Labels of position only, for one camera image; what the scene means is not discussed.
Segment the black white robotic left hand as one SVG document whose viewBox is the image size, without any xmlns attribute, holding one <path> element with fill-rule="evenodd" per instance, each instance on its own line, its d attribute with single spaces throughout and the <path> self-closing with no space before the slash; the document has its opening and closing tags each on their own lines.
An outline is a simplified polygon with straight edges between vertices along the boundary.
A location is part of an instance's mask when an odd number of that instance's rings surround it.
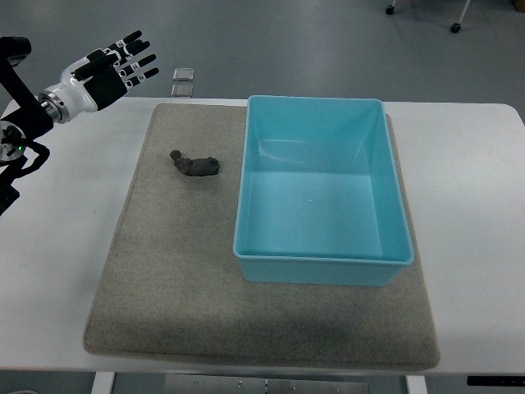
<svg viewBox="0 0 525 394">
<path fill-rule="evenodd" d="M 55 123 L 67 123 L 82 112 L 102 111 L 130 89 L 155 76 L 147 67 L 156 56 L 142 53 L 150 42 L 136 30 L 123 39 L 98 48 L 66 67 L 57 84 L 38 95 L 38 101 Z"/>
</svg>

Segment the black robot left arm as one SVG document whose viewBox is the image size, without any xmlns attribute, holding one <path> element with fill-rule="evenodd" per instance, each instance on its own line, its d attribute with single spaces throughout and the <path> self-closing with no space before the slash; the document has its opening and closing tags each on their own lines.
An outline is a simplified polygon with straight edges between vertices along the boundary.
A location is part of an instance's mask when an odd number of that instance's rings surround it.
<svg viewBox="0 0 525 394">
<path fill-rule="evenodd" d="M 1 86 L 18 105 L 1 119 L 2 212 L 20 197 L 12 183 L 38 171 L 50 156 L 49 149 L 36 139 L 53 128 L 53 120 L 15 71 L 30 53 L 27 38 L 1 38 Z"/>
</svg>

